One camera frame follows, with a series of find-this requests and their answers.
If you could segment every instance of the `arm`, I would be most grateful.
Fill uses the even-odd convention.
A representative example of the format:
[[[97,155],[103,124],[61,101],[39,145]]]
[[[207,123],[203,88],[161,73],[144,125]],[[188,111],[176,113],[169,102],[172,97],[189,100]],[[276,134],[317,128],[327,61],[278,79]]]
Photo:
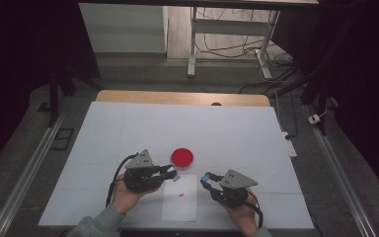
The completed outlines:
[[[256,204],[256,198],[252,196],[252,191],[250,188],[247,188],[249,191],[249,196],[247,201],[251,204]],[[242,231],[242,233],[247,237],[271,237],[269,232],[265,227],[258,228],[258,225],[255,221],[255,212],[245,206],[241,205],[236,208],[230,208],[226,205],[222,205],[227,212],[229,213],[230,218],[233,223]]]
[[[145,195],[156,190],[136,194],[130,191],[124,183],[123,175],[118,176],[115,184],[113,201],[97,217],[84,217],[69,233],[69,237],[114,237],[129,210]]]

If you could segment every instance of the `red object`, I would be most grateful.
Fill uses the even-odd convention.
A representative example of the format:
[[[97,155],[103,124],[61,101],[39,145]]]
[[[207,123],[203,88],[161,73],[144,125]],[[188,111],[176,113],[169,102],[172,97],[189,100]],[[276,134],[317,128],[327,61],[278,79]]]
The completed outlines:
[[[192,152],[185,148],[179,148],[172,153],[172,163],[179,168],[187,168],[193,161]]]

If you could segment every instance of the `white paper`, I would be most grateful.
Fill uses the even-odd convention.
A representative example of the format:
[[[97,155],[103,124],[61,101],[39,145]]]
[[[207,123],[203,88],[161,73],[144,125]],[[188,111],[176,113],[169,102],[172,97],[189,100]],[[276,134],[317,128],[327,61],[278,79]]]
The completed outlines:
[[[196,175],[181,175],[176,181],[165,181],[162,220],[195,221]]]

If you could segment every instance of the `robotic hand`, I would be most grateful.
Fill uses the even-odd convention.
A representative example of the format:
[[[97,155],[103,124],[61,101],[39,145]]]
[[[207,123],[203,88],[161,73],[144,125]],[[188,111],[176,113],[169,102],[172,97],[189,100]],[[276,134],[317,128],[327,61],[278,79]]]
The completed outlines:
[[[147,149],[140,153],[126,157],[115,172],[112,183],[110,184],[107,203],[111,203],[115,182],[118,181],[119,170],[125,162],[131,160],[125,165],[124,182],[127,188],[135,193],[141,194],[146,191],[158,189],[165,180],[171,180],[177,177],[178,172],[173,165],[155,166]]]
[[[223,191],[211,187],[211,185],[207,183],[208,180],[218,182]],[[207,172],[200,181],[202,186],[206,190],[210,191],[213,200],[227,205],[230,208],[246,205],[253,209],[260,217],[259,227],[261,228],[263,226],[264,215],[260,209],[260,204],[257,201],[258,207],[256,207],[255,205],[247,202],[249,192],[246,187],[256,186],[258,184],[257,181],[234,170],[229,170],[225,176],[217,176]]]

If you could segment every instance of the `white wall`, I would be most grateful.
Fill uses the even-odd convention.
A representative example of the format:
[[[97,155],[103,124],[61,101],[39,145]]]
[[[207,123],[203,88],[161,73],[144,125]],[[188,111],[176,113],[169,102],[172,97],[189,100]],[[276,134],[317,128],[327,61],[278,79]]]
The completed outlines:
[[[166,52],[166,7],[79,6],[94,52]]]

